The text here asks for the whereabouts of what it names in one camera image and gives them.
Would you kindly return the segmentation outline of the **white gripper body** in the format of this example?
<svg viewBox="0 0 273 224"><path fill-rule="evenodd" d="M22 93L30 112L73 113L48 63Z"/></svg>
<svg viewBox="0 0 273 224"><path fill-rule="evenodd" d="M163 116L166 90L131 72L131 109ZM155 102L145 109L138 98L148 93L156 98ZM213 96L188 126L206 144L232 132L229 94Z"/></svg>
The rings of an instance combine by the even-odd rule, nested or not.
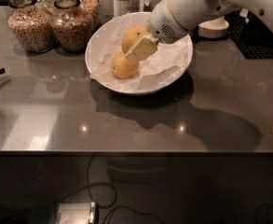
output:
<svg viewBox="0 0 273 224"><path fill-rule="evenodd" d="M189 30L183 28L173 14L170 0L162 0L155 6L147 26L162 43L172 44L189 34Z"/></svg>

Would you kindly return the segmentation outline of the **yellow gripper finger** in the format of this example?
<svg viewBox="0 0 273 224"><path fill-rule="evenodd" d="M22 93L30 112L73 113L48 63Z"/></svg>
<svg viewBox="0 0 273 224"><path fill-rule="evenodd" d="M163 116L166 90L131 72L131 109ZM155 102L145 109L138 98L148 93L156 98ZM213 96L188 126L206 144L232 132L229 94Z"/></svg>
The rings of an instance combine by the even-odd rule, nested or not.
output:
<svg viewBox="0 0 273 224"><path fill-rule="evenodd" d="M131 63L138 63L157 52L159 39L147 32L142 32L133 45L124 53Z"/></svg>

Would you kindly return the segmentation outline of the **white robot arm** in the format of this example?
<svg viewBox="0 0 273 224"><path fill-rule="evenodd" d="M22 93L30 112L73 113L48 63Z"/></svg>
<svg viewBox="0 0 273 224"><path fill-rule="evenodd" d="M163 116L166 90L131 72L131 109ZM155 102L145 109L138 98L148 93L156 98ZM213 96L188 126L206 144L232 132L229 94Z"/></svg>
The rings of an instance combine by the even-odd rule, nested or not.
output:
<svg viewBox="0 0 273 224"><path fill-rule="evenodd" d="M143 61L157 52L160 42L172 44L199 24L237 7L248 9L273 33L273 0L161 0L148 18L148 31L140 34L125 57L131 63Z"/></svg>

